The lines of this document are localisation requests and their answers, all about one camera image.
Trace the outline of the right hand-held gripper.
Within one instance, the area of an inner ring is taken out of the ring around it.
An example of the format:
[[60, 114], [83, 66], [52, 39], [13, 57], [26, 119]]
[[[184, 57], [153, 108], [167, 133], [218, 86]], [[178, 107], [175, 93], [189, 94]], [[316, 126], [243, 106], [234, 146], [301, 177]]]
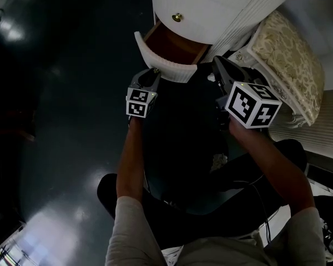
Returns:
[[245, 69], [222, 56], [213, 58], [213, 73], [223, 93], [216, 99], [220, 127], [226, 128], [230, 116], [246, 129], [270, 126], [282, 101], [269, 86], [253, 82]]

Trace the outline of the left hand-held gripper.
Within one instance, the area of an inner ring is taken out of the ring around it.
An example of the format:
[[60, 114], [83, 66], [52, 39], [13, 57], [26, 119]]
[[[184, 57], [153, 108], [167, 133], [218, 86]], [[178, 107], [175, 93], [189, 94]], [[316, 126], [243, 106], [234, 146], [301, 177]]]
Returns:
[[132, 78], [126, 95], [126, 114], [146, 117], [155, 104], [161, 72], [157, 68], [145, 69]]

